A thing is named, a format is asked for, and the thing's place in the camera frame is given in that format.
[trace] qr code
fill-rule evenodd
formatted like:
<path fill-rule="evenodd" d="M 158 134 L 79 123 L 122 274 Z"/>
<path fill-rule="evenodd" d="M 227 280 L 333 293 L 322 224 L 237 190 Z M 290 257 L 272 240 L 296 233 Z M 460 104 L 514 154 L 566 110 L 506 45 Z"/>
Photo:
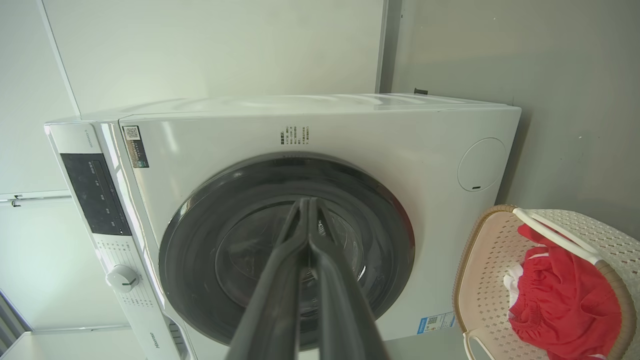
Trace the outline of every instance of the qr code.
<path fill-rule="evenodd" d="M 123 126 L 124 136 L 127 140 L 140 140 L 140 132 L 137 126 Z"/>

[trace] washing machine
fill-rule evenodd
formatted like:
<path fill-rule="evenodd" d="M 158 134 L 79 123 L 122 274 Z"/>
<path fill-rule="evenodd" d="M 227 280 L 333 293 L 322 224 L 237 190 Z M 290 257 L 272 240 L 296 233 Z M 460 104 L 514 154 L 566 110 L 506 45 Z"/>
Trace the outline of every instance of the washing machine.
<path fill-rule="evenodd" d="M 301 196 L 327 204 L 384 340 L 453 326 L 458 261 L 520 112 L 419 94 L 221 97 L 45 130 L 147 358 L 204 360 L 224 358 Z M 317 284 L 302 282 L 300 358 L 314 359 Z"/>

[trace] white cloth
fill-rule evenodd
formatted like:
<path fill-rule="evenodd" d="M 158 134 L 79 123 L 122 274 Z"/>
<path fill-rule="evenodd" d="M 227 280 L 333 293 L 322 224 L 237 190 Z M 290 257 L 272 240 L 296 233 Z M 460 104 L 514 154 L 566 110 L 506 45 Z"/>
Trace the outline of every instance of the white cloth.
<path fill-rule="evenodd" d="M 517 264 L 509 268 L 507 271 L 509 273 L 504 276 L 502 282 L 507 290 L 509 290 L 509 308 L 511 309 L 511 306 L 516 303 L 518 295 L 520 294 L 520 291 L 518 291 L 518 280 L 522 276 L 522 265 Z"/>

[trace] basket handle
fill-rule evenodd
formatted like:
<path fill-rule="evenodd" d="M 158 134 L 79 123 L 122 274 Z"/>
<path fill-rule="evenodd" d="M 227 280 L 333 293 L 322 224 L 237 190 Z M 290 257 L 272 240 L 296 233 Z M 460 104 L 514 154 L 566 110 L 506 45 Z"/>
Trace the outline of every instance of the basket handle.
<path fill-rule="evenodd" d="M 594 265 L 598 261 L 602 260 L 600 255 L 598 255 L 598 252 L 593 247 L 589 246 L 580 238 L 576 237 L 571 232 L 550 221 L 549 219 L 543 218 L 536 214 L 530 214 L 529 211 L 520 208 L 515 208 L 513 210 L 513 214 L 516 215 L 520 220 L 522 220 L 522 222 L 529 225 L 531 229 L 534 229 L 542 236 L 562 247 L 564 250 L 567 250 Z M 547 226 L 549 226 L 553 230 L 558 231 L 562 235 L 565 235 L 567 238 L 573 240 L 574 242 L 571 242 L 566 238 L 560 236 L 559 234 L 551 231 Z"/>
<path fill-rule="evenodd" d="M 470 343 L 470 339 L 475 339 L 480 344 L 480 346 L 482 346 L 482 349 L 484 350 L 484 352 L 486 352 L 486 354 L 489 355 L 491 360 L 495 360 L 495 358 L 493 357 L 491 352 L 489 352 L 489 350 L 486 348 L 484 343 L 476 335 L 474 335 L 474 332 L 476 331 L 477 329 L 473 329 L 462 334 L 463 341 L 465 342 L 465 352 L 467 353 L 467 357 L 469 358 L 469 360 L 476 360 L 476 357 L 474 357 L 474 353 L 471 351 L 471 343 Z"/>

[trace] white laundry basket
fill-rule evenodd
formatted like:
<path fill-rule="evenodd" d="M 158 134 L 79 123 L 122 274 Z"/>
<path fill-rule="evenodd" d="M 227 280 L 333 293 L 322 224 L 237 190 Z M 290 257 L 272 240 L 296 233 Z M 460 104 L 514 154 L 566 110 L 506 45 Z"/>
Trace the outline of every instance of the white laundry basket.
<path fill-rule="evenodd" d="M 508 205 L 494 206 L 478 219 L 458 268 L 453 302 L 468 358 L 474 360 L 469 341 L 475 339 L 494 360 L 547 359 L 546 351 L 518 338 L 507 318 L 509 292 L 503 277 L 532 247 L 517 232 L 522 224 L 594 264 L 609 280 L 620 303 L 622 326 L 607 359 L 640 359 L 640 242 L 572 211 Z"/>

